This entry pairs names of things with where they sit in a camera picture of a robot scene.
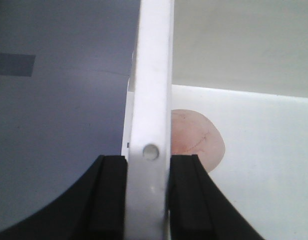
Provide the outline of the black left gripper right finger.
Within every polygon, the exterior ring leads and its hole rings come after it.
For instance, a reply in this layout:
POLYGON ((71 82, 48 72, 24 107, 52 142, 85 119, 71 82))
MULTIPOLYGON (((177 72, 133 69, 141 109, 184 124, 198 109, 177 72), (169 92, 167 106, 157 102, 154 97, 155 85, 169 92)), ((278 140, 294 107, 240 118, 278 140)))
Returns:
POLYGON ((173 155, 168 186, 173 240, 261 240, 205 171, 197 155, 173 155))

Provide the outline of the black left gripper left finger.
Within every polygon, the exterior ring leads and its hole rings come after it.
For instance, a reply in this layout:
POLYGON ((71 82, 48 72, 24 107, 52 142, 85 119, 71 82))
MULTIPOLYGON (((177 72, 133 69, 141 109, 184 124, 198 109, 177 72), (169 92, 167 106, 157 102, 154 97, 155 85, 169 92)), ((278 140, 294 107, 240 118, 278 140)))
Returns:
POLYGON ((120 240, 124 233, 127 161, 100 155, 53 202, 0 231, 0 240, 120 240))

